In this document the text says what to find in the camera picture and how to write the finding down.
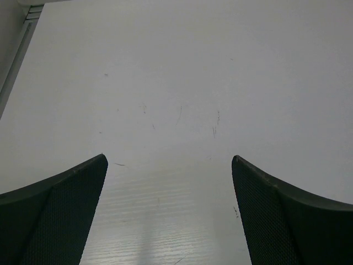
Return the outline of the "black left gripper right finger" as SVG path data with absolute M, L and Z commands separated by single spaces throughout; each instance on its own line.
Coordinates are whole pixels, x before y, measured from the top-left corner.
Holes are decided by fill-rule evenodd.
M 232 178 L 252 264 L 352 264 L 352 205 L 297 188 L 240 156 Z

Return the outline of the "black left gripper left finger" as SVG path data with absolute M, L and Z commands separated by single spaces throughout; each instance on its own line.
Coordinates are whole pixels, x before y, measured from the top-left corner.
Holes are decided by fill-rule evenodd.
M 1 194 L 1 264 L 79 264 L 107 169 L 99 154 Z

